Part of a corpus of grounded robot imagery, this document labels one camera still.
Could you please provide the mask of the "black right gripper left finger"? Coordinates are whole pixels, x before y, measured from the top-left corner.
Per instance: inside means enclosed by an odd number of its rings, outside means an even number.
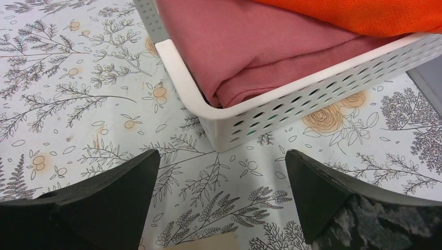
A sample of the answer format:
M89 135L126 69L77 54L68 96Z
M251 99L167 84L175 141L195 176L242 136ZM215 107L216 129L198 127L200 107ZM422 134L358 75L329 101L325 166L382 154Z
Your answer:
M160 161L150 149L68 187L1 202L1 249L137 249Z

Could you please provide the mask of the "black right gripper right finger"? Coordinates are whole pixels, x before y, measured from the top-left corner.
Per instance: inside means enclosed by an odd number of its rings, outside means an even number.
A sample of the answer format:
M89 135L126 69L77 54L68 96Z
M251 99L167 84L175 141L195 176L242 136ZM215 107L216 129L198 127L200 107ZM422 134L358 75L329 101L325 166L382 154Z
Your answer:
M441 249L441 202L376 187L296 149L285 163L312 249Z

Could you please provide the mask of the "brown kraft wrapping paper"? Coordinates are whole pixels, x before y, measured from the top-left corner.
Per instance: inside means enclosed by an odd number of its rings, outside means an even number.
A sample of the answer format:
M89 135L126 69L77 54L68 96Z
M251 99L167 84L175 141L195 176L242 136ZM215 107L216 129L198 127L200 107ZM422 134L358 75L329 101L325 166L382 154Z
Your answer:
M239 244L235 234L217 234L212 237L198 239L195 241L180 243L175 246L166 247L165 250L239 250Z

